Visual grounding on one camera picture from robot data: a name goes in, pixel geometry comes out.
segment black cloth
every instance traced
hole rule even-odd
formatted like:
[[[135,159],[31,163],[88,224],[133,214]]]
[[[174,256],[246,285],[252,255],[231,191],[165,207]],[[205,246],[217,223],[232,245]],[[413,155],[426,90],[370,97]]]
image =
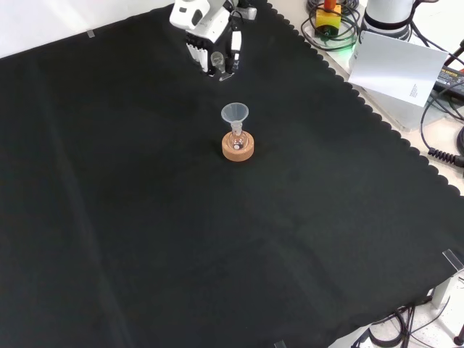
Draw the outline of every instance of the black cloth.
[[[0,61],[2,347],[327,347],[452,275],[457,190],[256,5],[222,83],[170,7]]]

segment cable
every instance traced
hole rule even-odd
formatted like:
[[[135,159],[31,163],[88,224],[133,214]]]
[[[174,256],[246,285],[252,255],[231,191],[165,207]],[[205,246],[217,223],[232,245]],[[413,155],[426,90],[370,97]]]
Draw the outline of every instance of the cable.
[[[460,114],[459,110],[457,109],[455,103],[452,102],[452,97],[449,97],[448,104],[451,106],[451,108],[456,112],[456,115],[459,116],[461,120],[464,120],[464,117]]]
[[[335,12],[331,9],[325,9],[322,4],[320,4],[319,0],[307,0],[307,9],[309,12],[309,17],[305,20],[301,25],[301,32],[304,38],[312,44],[317,49],[322,51],[339,51],[341,49],[351,48],[356,44],[356,38],[360,33],[360,27],[357,24],[357,21],[361,18],[361,14],[356,10],[359,6],[359,0],[343,0],[337,2],[338,5],[341,5],[341,13]],[[339,17],[341,17],[341,21],[343,23],[348,23],[348,28],[343,32],[336,35],[326,35],[323,31],[319,30],[313,21],[313,18],[316,16],[316,12],[322,9],[325,12],[333,13]],[[314,38],[311,38],[305,32],[305,25],[309,22],[312,28],[314,29],[314,34],[321,35],[323,41],[348,41],[351,40],[350,43],[346,45],[341,45],[338,47],[323,47],[321,46]]]
[[[464,65],[464,61],[462,61],[461,59],[459,59],[458,57],[456,57],[453,53],[449,53],[446,49],[438,46],[436,43],[434,43],[433,41],[430,41],[428,40],[424,35],[422,35],[422,33],[419,31],[418,27],[415,25],[414,21],[411,22],[411,28],[414,30],[415,34],[418,36],[418,38],[420,40],[422,40],[422,42],[424,43],[424,45],[426,45],[427,47],[430,47],[428,44],[431,44],[433,46],[435,46],[437,49],[439,49],[440,51],[443,51],[443,52],[447,52],[448,55],[453,58],[454,60],[457,60],[459,63],[461,63],[462,65]]]
[[[420,137],[422,138],[423,143],[427,146],[428,154],[443,162],[450,163],[451,165],[455,165],[456,167],[464,167],[464,156],[450,154],[448,152],[443,152],[438,149],[434,149],[433,147],[430,147],[430,145],[428,145],[427,143],[426,137],[423,134],[423,121],[426,118],[426,113],[427,113],[428,108],[430,108],[430,106],[434,102],[436,102],[437,98],[439,98],[444,93],[448,92],[451,88],[461,86],[461,85],[464,85],[464,81],[448,86],[443,91],[438,93],[436,96],[433,96],[432,100],[427,104],[426,108],[424,109],[422,118],[420,119]]]
[[[397,346],[400,343],[401,343],[401,348],[407,348],[408,345],[409,345],[410,337],[413,337],[416,341],[419,341],[420,343],[425,344],[427,347],[435,348],[435,347],[429,346],[428,344],[426,344],[426,343],[422,342],[421,340],[417,339],[413,335],[413,333],[415,333],[415,332],[417,332],[419,330],[422,330],[423,328],[425,328],[426,326],[429,326],[435,320],[437,320],[443,314],[444,310],[447,308],[448,304],[450,303],[450,299],[451,299],[451,297],[448,297],[447,303],[443,306],[443,308],[440,310],[439,314],[433,320],[431,320],[427,324],[422,325],[421,327],[419,327],[419,328],[417,328],[415,330],[413,330],[413,325],[414,325],[414,316],[415,316],[416,305],[412,304],[409,307],[400,307],[398,310],[394,311],[393,315],[390,315],[389,317],[387,317],[387,318],[385,318],[383,320],[377,321],[377,322],[372,324],[372,326],[375,326],[375,325],[378,325],[380,323],[385,323],[386,321],[391,320],[393,318],[396,318],[398,320],[399,326],[400,326],[398,336],[393,338],[393,339],[390,339],[388,341],[383,341],[383,340],[380,340],[380,339],[376,338],[373,335],[372,331],[370,329],[368,329],[369,338],[370,338],[370,340],[372,341],[373,344],[375,344],[378,347],[384,347],[384,348],[392,348],[392,347]],[[427,298],[426,301],[421,302],[419,305],[423,305],[423,304],[425,304],[427,302],[430,302],[429,298]],[[405,321],[405,319],[402,316],[402,314],[405,313],[405,312],[407,312],[407,321]]]
[[[406,328],[406,324],[405,324],[405,320],[403,319],[401,313],[399,313],[398,310],[395,310],[394,311],[394,317],[399,321],[399,326],[400,326],[400,330],[399,330],[399,334],[398,336],[396,336],[394,339],[390,339],[388,341],[383,341],[381,339],[378,339],[377,337],[375,337],[371,331],[371,329],[369,328],[369,338],[370,340],[372,341],[373,344],[375,344],[376,346],[379,346],[379,347],[385,347],[385,348],[393,348],[395,346],[397,346],[398,344],[400,344],[403,339],[405,338],[405,335],[407,334],[407,328]]]
[[[448,303],[450,303],[450,299],[451,297],[448,297],[448,300],[447,300],[447,303],[443,306],[442,310],[440,310],[440,313],[438,313],[438,315],[432,320],[432,321],[429,321],[427,324],[425,325],[422,325],[420,328],[417,328],[415,329],[414,331],[411,331],[410,333],[413,334],[423,328],[425,328],[426,326],[429,326],[430,324],[432,324],[435,320],[437,320],[438,318],[440,318],[440,315],[442,315],[442,313],[444,312],[444,310],[447,308],[447,305]]]

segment round wooden base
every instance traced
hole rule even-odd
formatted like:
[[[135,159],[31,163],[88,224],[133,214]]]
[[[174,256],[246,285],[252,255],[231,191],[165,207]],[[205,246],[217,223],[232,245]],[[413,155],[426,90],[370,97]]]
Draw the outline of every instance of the round wooden base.
[[[225,158],[233,162],[243,162],[249,159],[254,152],[254,139],[250,133],[245,132],[248,137],[248,144],[241,150],[232,149],[227,144],[227,139],[230,136],[231,132],[224,135],[223,138],[223,154]]]

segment paper sheet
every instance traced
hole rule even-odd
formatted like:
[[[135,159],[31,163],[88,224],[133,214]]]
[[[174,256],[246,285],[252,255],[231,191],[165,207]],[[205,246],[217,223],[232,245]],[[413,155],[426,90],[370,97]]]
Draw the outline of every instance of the paper sheet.
[[[363,31],[349,82],[423,107],[447,53]]]

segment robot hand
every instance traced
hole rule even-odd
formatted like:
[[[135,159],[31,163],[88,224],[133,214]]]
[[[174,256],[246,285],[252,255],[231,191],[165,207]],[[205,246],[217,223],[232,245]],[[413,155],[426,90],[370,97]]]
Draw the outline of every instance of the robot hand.
[[[213,76],[219,70],[231,76],[238,70],[241,50],[239,23],[241,18],[254,19],[256,16],[256,9],[247,6],[239,0],[175,1],[170,22],[186,30],[188,51],[204,73]],[[224,53],[224,69],[217,69],[212,63],[211,56],[215,52]]]

